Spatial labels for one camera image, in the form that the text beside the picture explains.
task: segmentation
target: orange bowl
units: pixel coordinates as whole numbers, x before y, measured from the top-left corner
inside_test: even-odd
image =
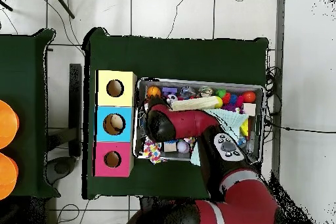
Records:
[[[16,179],[8,185],[0,185],[0,200],[8,197],[15,188]]]
[[[0,153],[0,185],[9,185],[16,181],[17,170],[14,160]]]
[[[18,117],[12,108],[0,101],[0,149],[5,148],[14,139],[18,131]]]

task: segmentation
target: green ball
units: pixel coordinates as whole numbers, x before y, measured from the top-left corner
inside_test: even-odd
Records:
[[[226,90],[224,90],[224,89],[219,89],[219,90],[216,91],[216,96],[218,96],[220,98],[225,96],[225,94],[226,94]]]

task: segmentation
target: stacked cube box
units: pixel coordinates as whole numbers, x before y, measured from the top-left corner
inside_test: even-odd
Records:
[[[116,80],[121,85],[121,94],[111,95],[108,84]],[[93,154],[95,177],[128,177],[133,168],[133,118],[134,95],[137,77],[132,72],[111,70],[96,71],[96,129]],[[110,114],[116,114],[123,120],[123,129],[117,135],[106,132],[104,124]],[[116,167],[106,163],[106,155],[114,152],[119,156]]]

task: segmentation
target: pink cube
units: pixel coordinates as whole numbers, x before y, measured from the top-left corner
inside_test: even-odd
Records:
[[[133,168],[132,143],[97,142],[95,155],[95,177],[128,177]]]

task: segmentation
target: dark green tabletop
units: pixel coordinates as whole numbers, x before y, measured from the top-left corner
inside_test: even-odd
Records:
[[[35,35],[0,35],[0,99],[18,114],[20,127],[12,143],[0,150],[18,164],[11,195],[53,197],[44,178],[46,159],[45,49],[53,30]]]
[[[164,197],[208,197],[201,170],[189,162],[168,161],[153,165],[135,159],[128,178],[93,177],[92,152],[95,106],[95,70],[132,71],[138,78],[168,78],[265,86],[268,40],[154,39],[108,36],[94,28],[85,37],[84,94],[84,195],[144,195]]]

